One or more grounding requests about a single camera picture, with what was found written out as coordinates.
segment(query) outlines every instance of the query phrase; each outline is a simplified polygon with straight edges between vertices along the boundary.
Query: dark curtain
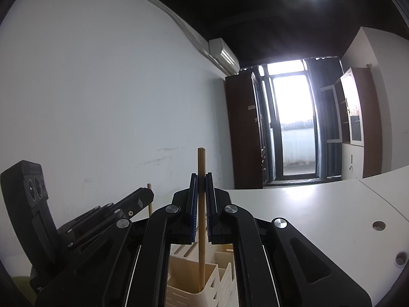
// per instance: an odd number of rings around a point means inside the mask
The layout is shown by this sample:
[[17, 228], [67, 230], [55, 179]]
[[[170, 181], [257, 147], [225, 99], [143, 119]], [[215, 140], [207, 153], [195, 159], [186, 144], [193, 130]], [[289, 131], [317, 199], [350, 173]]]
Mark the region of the dark curtain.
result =
[[310, 58], [305, 61], [308, 67], [308, 78], [315, 104], [318, 129], [317, 175], [325, 179], [341, 175], [342, 144], [327, 143], [322, 101], [325, 98], [321, 96], [320, 88], [334, 84], [343, 75], [343, 71], [339, 58]]

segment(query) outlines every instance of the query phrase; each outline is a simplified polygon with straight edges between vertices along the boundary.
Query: white wall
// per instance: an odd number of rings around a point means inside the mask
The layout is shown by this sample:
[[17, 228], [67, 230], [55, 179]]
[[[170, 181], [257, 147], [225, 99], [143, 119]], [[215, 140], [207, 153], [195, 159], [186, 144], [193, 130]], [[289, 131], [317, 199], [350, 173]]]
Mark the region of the white wall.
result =
[[[146, 0], [16, 0], [0, 47], [0, 171], [40, 163], [57, 226], [148, 182], [154, 209], [169, 203], [199, 146], [233, 188], [224, 75]], [[0, 241], [24, 274], [2, 197]]]
[[360, 28], [352, 44], [341, 59], [342, 68], [346, 72], [351, 67], [363, 68], [372, 65], [371, 72], [378, 95], [382, 124], [382, 173], [389, 172], [392, 167], [392, 123], [389, 100], [385, 82], [377, 57], [366, 35], [367, 28]]
[[392, 122], [392, 170], [409, 165], [409, 41], [365, 28], [379, 62]]

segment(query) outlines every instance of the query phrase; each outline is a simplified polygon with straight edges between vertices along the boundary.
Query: metal pivot cap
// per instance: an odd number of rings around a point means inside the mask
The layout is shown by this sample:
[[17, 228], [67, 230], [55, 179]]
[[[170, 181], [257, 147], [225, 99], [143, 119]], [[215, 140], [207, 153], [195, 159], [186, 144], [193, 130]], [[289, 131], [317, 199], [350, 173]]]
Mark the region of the metal pivot cap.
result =
[[277, 218], [274, 220], [274, 225], [278, 228], [285, 228], [287, 226], [287, 221], [283, 218]]
[[179, 207], [175, 204], [169, 204], [165, 210], [168, 214], [175, 214], [179, 211]]
[[235, 214], [238, 212], [238, 208], [234, 204], [229, 204], [224, 207], [224, 211], [228, 212], [229, 214]]
[[117, 221], [117, 227], [119, 227], [119, 228], [125, 228], [125, 227], [128, 227], [128, 226], [129, 226], [129, 220], [128, 219], [122, 218], [122, 219], [119, 219]]

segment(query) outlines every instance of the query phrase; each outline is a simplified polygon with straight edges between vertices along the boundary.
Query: wooden stick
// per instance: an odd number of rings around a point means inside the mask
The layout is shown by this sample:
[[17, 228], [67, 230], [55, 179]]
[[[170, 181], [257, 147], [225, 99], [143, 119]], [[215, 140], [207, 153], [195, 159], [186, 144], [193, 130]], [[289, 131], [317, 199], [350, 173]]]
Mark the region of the wooden stick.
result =
[[[148, 183], [148, 188], [151, 190], [152, 189], [152, 185], [150, 183]], [[149, 211], [149, 217], [152, 216], [152, 203], [148, 204], [148, 211]]]
[[199, 292], [205, 288], [206, 204], [205, 204], [206, 150], [198, 149], [198, 222], [199, 222]]

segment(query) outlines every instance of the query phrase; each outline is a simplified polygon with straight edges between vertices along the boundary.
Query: white cabinet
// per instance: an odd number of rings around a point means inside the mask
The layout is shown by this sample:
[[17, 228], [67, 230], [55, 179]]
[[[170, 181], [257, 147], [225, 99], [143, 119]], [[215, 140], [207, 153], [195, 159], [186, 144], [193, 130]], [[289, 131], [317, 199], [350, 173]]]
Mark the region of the white cabinet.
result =
[[362, 179], [363, 146], [342, 143], [341, 179]]

